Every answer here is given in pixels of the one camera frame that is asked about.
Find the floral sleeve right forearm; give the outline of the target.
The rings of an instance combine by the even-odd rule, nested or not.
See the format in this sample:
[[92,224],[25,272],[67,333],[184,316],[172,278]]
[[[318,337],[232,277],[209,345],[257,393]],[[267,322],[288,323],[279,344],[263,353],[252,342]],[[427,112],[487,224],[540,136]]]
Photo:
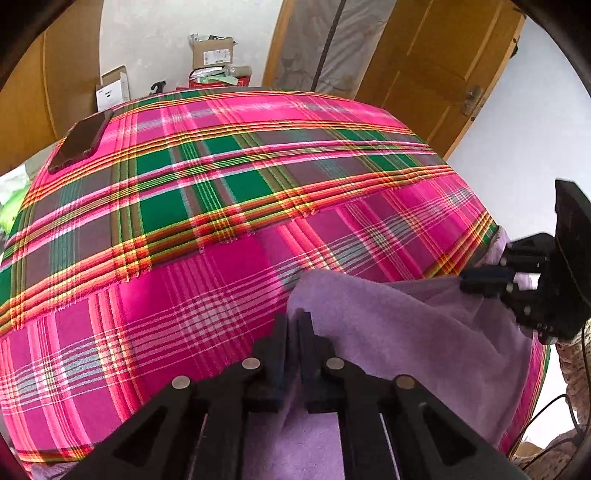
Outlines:
[[558,341],[556,350],[566,394],[582,427],[590,420],[590,322],[570,341]]

